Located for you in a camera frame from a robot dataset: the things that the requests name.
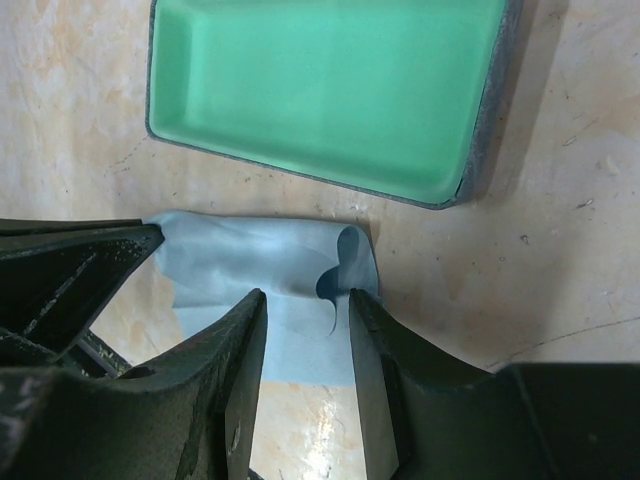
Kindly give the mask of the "blue-grey glasses case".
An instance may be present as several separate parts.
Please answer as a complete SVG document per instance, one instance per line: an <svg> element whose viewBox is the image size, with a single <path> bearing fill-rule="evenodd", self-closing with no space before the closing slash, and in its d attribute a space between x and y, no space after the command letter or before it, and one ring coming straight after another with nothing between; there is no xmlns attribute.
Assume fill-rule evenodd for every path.
<svg viewBox="0 0 640 480"><path fill-rule="evenodd" d="M441 210L481 179L519 1L155 1L158 140Z"/></svg>

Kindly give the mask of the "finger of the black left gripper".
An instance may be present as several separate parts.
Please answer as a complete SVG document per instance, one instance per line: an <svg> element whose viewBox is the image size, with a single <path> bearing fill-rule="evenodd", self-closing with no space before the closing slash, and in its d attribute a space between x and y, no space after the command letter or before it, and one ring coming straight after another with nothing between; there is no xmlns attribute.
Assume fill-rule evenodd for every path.
<svg viewBox="0 0 640 480"><path fill-rule="evenodd" d="M139 219L2 220L2 364L62 358L163 241Z"/></svg>

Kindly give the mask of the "light blue cleaning cloth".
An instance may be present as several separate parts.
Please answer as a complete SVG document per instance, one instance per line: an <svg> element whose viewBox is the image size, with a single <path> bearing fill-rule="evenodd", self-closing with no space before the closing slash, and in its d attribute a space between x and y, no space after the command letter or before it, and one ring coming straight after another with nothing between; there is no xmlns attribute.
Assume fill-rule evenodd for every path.
<svg viewBox="0 0 640 480"><path fill-rule="evenodd" d="M154 259L173 285L173 310L185 337L259 289L268 317L263 380L353 384L349 293L379 294L374 251L363 229L187 211L166 211L149 221L164 236Z"/></svg>

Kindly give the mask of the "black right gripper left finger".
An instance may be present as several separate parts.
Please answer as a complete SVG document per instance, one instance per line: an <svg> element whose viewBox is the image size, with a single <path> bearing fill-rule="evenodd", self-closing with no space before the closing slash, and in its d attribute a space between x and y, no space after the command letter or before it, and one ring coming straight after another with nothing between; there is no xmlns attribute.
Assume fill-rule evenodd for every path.
<svg viewBox="0 0 640 480"><path fill-rule="evenodd" d="M5 479L250 479L267 301L118 378L63 368L1 373Z"/></svg>

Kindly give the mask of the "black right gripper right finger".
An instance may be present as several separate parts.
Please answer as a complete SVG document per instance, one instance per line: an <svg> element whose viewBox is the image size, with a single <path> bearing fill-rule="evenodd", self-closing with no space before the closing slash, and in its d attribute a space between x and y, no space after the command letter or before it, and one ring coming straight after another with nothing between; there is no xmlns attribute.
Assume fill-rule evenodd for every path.
<svg viewBox="0 0 640 480"><path fill-rule="evenodd" d="M635 479L634 363L518 363L490 373L349 297L370 479Z"/></svg>

